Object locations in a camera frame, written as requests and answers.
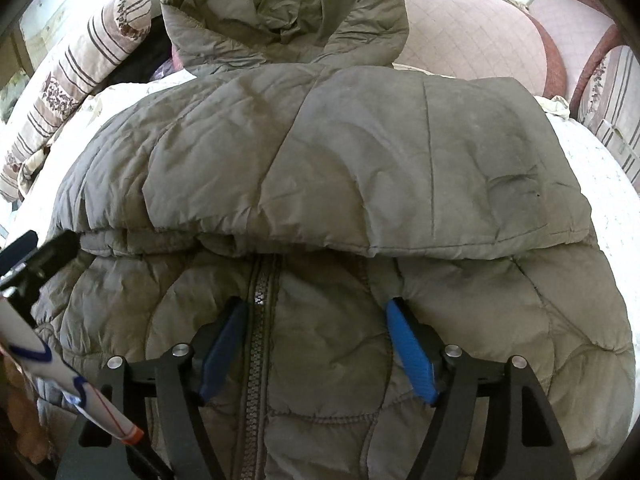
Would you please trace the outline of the olive green quilted hooded jacket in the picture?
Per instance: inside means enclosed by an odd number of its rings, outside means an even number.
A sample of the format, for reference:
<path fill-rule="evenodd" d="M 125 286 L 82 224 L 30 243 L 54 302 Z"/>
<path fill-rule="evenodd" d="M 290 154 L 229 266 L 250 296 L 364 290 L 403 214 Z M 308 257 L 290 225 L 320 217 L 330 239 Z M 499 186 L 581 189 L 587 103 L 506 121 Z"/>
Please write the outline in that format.
<path fill-rule="evenodd" d="M 433 411 L 385 306 L 480 359 L 532 364 L 575 474 L 634 406 L 627 308 L 591 207 L 511 78 L 395 70 L 404 0 L 162 0 L 191 73 L 109 120 L 62 182 L 80 237 L 38 333 L 89 380 L 250 307 L 201 411 L 230 479 L 402 479 Z"/>

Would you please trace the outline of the black garment behind pillow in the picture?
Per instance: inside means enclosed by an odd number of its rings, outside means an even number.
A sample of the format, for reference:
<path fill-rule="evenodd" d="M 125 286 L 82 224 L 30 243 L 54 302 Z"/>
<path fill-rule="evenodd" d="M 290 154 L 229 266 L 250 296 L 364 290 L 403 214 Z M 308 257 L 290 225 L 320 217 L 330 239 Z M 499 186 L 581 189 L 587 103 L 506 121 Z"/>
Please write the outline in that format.
<path fill-rule="evenodd" d="M 141 44 L 103 81 L 104 86 L 134 82 L 149 82 L 154 72 L 171 57 L 171 42 L 161 16 L 153 18 L 151 29 Z"/>

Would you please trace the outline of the white floral bed sheet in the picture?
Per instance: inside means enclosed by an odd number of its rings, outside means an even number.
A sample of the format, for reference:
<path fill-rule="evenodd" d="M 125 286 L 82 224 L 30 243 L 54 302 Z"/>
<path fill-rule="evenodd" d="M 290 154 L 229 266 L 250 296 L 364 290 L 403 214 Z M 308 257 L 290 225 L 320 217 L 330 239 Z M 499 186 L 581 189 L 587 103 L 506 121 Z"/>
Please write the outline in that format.
<path fill-rule="evenodd" d="M 105 123 L 127 107 L 152 94 L 192 80 L 186 70 L 148 84 L 115 84 L 86 99 L 55 133 L 42 166 L 44 181 L 35 184 L 24 205 L 13 210 L 1 203 L 1 243 L 12 242 L 28 230 L 47 235 L 56 193 L 63 178 L 88 142 Z M 586 127 L 559 115 L 560 103 L 540 98 L 582 194 L 591 205 L 599 245 L 612 266 L 618 286 L 639 285 L 639 196 L 611 153 Z"/>

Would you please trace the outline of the striped floral pillow left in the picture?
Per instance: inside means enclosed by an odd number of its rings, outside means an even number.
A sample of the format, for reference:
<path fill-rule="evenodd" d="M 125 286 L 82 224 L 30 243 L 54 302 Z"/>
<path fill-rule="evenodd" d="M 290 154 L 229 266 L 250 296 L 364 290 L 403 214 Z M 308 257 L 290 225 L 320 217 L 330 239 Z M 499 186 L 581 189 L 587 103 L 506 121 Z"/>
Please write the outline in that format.
<path fill-rule="evenodd" d="M 149 35 L 160 0 L 113 0 L 53 49 L 1 133 L 1 197 L 26 193 L 26 162 Z"/>

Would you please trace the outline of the large striped floral cushion right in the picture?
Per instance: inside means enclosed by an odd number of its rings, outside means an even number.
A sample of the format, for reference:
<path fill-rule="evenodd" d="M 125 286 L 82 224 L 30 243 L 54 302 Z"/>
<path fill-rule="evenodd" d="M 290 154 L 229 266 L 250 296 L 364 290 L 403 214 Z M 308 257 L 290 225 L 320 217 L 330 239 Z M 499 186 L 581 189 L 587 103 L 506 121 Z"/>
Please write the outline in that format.
<path fill-rule="evenodd" d="M 640 67 L 618 46 L 594 70 L 579 101 L 577 121 L 604 145 L 639 192 Z"/>

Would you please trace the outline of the pink corner cushion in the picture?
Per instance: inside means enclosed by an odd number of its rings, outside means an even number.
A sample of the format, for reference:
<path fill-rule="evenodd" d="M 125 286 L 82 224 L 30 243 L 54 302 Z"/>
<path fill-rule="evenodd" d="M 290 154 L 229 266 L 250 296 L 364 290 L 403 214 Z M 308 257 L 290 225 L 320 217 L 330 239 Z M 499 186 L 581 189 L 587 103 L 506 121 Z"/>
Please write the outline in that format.
<path fill-rule="evenodd" d="M 550 35 L 566 70 L 565 99 L 570 114 L 578 107 L 589 79 L 624 38 L 612 18 L 577 0 L 532 0 L 529 14 Z"/>

